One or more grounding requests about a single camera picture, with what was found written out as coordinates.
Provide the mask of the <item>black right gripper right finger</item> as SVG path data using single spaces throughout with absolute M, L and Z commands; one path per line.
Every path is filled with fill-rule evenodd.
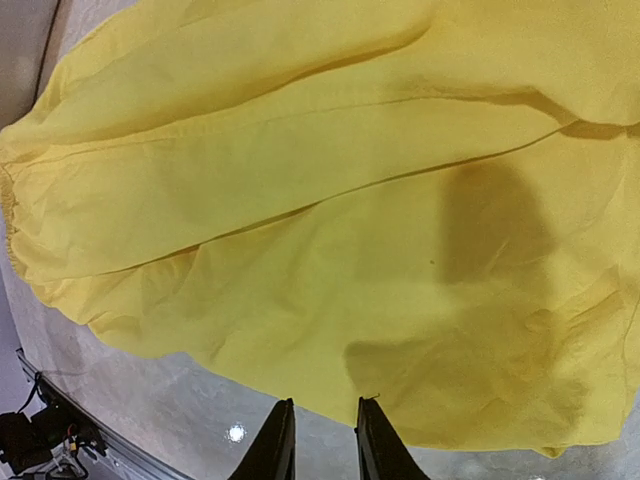
M 362 480 L 430 480 L 375 398 L 359 398 L 354 431 Z

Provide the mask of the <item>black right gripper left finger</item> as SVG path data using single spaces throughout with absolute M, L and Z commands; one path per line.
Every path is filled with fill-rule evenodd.
M 279 400 L 229 480 L 294 480 L 294 402 Z

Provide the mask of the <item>yellow shorts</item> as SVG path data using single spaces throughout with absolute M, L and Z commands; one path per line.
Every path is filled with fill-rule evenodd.
M 550 457 L 639 387 L 635 1 L 140 1 L 1 134 L 9 258 L 105 344 Z

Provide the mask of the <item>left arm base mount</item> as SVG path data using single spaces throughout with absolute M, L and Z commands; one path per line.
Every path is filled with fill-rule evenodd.
M 54 449 L 63 444 L 81 471 L 80 479 L 87 479 L 88 472 L 78 463 L 79 451 L 88 449 L 93 459 L 107 452 L 97 425 L 70 406 L 54 403 L 30 418 L 23 412 L 1 414 L 1 463 L 9 466 L 14 479 L 34 479 L 28 470 L 52 461 Z

